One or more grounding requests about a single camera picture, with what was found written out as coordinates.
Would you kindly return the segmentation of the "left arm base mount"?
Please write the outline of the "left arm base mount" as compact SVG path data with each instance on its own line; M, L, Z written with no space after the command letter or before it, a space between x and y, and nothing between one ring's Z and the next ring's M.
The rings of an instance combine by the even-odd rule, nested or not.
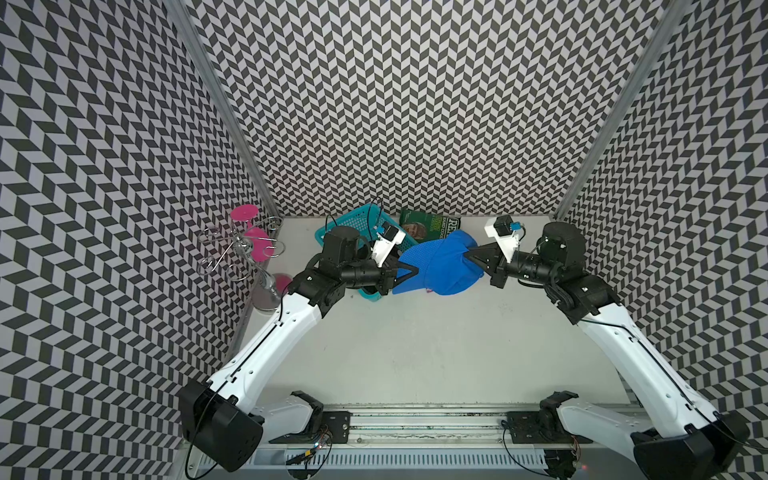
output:
M322 402L301 391L293 391L285 400L262 410L264 439L271 444L308 444L330 440L346 444L352 413L327 410Z

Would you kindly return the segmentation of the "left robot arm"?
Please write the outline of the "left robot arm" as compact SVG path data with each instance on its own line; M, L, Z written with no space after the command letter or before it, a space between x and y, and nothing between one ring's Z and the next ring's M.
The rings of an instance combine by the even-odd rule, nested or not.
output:
M314 445L329 442L321 402L302 391L282 402L258 406L268 381L299 340L323 319L347 290L371 287L387 295L417 268L396 251L405 233L385 224L361 251L358 230L335 226L320 253L297 274L278 308L255 337L205 381L192 380L178 392L182 435L228 472L241 468L259 445L286 436Z

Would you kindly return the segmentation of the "blue baseball cap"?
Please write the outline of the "blue baseball cap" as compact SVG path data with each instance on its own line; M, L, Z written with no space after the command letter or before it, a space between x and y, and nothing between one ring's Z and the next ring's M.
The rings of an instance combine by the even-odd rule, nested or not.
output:
M457 230L444 239L427 241L406 250L400 262L418 269L415 275L399 283L394 294L415 290L430 290L442 296L461 293L469 289L485 272L464 254L477 247L468 233Z

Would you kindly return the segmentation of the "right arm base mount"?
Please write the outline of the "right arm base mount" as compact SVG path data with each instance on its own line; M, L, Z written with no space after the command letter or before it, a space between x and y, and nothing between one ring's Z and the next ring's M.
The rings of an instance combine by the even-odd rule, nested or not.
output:
M571 391L555 391L539 402L537 410L507 411L500 425L511 434L514 444L572 444L573 438L592 444L592 440L568 432L557 414L557 408L565 401L578 398Z

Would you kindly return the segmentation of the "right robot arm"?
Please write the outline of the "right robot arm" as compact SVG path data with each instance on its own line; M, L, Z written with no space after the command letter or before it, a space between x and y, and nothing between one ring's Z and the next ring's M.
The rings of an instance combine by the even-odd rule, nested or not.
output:
M465 258L497 288L510 278L539 286L569 322L611 361L647 415L638 420L555 391L539 404L536 424L547 440L581 437L633 461L648 479L711 479L745 447L749 428L737 412L721 413L691 387L648 340L614 289L586 269L579 228L550 222L531 252L524 227L508 215L490 219L491 243Z

